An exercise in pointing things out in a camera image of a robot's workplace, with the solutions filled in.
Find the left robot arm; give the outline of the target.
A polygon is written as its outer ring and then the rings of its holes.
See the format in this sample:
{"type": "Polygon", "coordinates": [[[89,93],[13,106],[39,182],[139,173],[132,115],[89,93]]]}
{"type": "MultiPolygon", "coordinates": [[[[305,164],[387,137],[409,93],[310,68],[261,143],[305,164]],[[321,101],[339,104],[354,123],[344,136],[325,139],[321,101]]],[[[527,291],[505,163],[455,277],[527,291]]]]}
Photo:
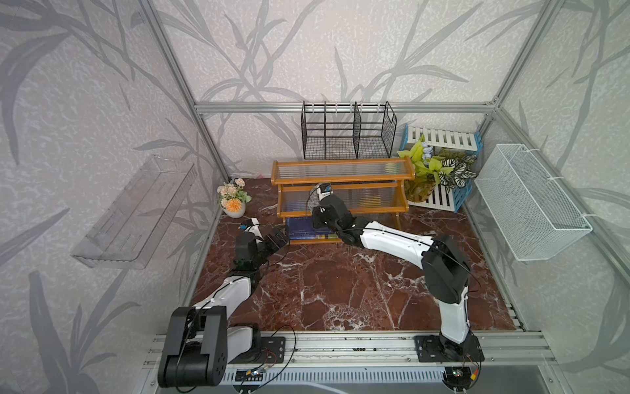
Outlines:
{"type": "Polygon", "coordinates": [[[255,223],[241,226],[231,271],[218,289],[189,307],[179,307],[169,321],[157,369],[161,388],[188,393],[217,386],[232,361],[265,364],[270,358],[255,324],[229,326],[228,319],[254,294],[264,266],[290,242],[284,226],[263,235],[255,223]]]}

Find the orange wooden bookshelf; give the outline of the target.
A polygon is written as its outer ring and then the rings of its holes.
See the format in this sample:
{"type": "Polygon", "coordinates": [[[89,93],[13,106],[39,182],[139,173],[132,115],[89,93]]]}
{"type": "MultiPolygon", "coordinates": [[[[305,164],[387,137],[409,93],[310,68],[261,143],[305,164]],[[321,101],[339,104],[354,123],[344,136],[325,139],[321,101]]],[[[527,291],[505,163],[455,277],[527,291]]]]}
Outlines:
{"type": "MultiPolygon", "coordinates": [[[[274,162],[271,182],[278,189],[277,216],[310,217],[308,194],[320,183],[329,182],[333,195],[344,201],[355,216],[390,213],[400,226],[400,215],[409,211],[405,181],[414,179],[409,159],[356,159],[303,162],[274,162]]],[[[339,239],[291,241],[295,245],[335,243],[339,239]]]]}

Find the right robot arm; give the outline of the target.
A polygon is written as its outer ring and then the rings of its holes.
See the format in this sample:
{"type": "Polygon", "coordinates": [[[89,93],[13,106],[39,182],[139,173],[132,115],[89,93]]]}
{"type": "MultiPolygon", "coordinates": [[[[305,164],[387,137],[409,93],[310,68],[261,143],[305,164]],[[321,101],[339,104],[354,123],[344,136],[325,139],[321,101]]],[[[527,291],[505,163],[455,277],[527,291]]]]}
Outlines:
{"type": "Polygon", "coordinates": [[[425,286],[438,302],[441,328],[437,335],[418,338],[421,362],[485,360],[469,322],[471,268],[449,236],[415,235],[354,216],[333,193],[311,196],[307,207],[315,229],[327,228],[347,245],[387,253],[423,270],[425,286]]]}

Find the grey fluffy cloth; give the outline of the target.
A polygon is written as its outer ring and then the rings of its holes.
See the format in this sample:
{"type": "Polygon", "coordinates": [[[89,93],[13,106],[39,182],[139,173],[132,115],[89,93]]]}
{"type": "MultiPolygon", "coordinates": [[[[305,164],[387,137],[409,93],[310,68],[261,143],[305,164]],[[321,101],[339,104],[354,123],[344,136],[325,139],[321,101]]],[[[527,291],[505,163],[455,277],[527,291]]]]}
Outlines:
{"type": "Polygon", "coordinates": [[[306,202],[306,211],[308,213],[312,213],[315,208],[320,204],[319,198],[319,185],[316,185],[312,188],[312,190],[308,194],[308,199],[306,202]]]}

